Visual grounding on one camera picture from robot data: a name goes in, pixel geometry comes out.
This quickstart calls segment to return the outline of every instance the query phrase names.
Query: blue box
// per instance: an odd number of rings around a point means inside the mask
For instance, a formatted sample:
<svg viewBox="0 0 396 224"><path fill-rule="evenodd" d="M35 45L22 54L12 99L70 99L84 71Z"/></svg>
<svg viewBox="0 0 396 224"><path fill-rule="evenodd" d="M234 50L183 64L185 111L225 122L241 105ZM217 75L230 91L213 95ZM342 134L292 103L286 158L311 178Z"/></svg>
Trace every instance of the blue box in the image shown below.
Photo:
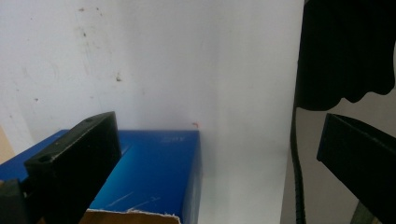
<svg viewBox="0 0 396 224"><path fill-rule="evenodd" d="M23 162L66 132L59 131L1 164L0 179L26 178ZM201 192L199 132L119 131L119 138L122 157L80 224L196 224Z"/></svg>

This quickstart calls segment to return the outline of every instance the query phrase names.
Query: small red speck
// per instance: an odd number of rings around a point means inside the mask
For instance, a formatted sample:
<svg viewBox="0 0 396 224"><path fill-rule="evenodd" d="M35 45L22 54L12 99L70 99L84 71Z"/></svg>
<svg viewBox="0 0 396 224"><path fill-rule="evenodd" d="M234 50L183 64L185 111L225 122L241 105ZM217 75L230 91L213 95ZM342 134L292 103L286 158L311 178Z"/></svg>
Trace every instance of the small red speck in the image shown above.
<svg viewBox="0 0 396 224"><path fill-rule="evenodd" d="M194 125L197 129L199 129L199 123L198 122L194 122L192 125Z"/></svg>

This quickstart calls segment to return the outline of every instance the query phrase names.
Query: black plastic part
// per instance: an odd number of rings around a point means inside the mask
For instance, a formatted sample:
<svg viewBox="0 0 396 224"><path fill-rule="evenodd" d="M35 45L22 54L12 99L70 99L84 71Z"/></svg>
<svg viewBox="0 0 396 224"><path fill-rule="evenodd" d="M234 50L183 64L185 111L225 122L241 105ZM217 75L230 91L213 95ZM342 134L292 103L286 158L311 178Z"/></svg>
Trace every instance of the black plastic part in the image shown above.
<svg viewBox="0 0 396 224"><path fill-rule="evenodd" d="M305 202L304 202L304 181L303 171L300 164L298 155L297 144L297 107L293 108L293 115L290 130L290 151L293 162L294 171L294 191L295 191L295 209L296 209L296 224L305 224Z"/></svg>
<svg viewBox="0 0 396 224"><path fill-rule="evenodd" d="M76 224L119 159L115 113L84 119L25 162L28 204L42 205L47 224Z"/></svg>
<svg viewBox="0 0 396 224"><path fill-rule="evenodd" d="M0 223L33 224L18 179L0 187Z"/></svg>
<svg viewBox="0 0 396 224"><path fill-rule="evenodd" d="M396 223L396 138L359 120L328 114L318 160L382 223Z"/></svg>
<svg viewBox="0 0 396 224"><path fill-rule="evenodd" d="M395 0L309 0L304 6L295 99L328 110L395 85Z"/></svg>

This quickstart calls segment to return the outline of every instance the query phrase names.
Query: black clamp jaw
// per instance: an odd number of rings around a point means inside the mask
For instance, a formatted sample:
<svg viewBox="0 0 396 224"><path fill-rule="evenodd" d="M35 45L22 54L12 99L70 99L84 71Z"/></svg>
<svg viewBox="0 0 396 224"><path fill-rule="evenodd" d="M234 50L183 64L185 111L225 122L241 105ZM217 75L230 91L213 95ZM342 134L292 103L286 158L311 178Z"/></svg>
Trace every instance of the black clamp jaw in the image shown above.
<svg viewBox="0 0 396 224"><path fill-rule="evenodd" d="M0 187L0 223L77 224L120 159L114 112L84 119Z"/></svg>
<svg viewBox="0 0 396 224"><path fill-rule="evenodd" d="M396 138L360 120L327 114L318 160L382 223L396 223Z"/></svg>

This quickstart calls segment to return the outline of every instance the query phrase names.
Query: cardboard box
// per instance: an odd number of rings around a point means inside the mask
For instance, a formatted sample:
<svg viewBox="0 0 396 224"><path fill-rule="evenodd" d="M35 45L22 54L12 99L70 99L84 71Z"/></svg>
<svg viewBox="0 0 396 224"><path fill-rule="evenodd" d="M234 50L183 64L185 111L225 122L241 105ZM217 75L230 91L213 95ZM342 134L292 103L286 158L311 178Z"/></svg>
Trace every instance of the cardboard box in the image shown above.
<svg viewBox="0 0 396 224"><path fill-rule="evenodd" d="M23 162L66 131L0 165L0 179L23 180ZM119 131L122 157L81 224L195 224L201 192L196 131Z"/></svg>

